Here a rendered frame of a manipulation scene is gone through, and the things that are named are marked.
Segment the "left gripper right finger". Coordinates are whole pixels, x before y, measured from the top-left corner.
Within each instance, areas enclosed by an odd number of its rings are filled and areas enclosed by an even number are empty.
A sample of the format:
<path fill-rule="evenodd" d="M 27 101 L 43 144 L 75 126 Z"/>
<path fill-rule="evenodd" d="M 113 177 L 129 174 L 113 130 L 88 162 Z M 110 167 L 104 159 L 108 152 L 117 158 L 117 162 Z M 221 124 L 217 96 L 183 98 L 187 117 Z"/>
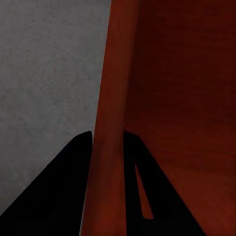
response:
<path fill-rule="evenodd" d="M 123 132 L 127 236 L 206 236 L 143 140 Z M 143 217 L 135 164 L 154 219 Z"/>

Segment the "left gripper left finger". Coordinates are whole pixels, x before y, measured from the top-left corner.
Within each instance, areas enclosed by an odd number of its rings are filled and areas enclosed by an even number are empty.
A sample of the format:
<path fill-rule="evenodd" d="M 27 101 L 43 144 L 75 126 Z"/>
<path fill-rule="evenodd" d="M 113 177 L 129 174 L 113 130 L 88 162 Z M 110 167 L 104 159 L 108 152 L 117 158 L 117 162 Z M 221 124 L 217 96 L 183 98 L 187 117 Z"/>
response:
<path fill-rule="evenodd" d="M 0 236 L 80 236 L 92 132 L 75 136 L 0 216 Z"/>

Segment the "storage box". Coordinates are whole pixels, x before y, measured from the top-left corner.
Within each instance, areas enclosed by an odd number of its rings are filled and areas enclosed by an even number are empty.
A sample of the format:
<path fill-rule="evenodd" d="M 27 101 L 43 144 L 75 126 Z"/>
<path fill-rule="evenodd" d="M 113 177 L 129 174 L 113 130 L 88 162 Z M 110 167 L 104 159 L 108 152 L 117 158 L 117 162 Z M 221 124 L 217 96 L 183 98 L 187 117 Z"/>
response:
<path fill-rule="evenodd" d="M 127 236 L 124 131 L 206 236 L 236 236 L 236 0 L 112 0 L 80 236 Z"/>

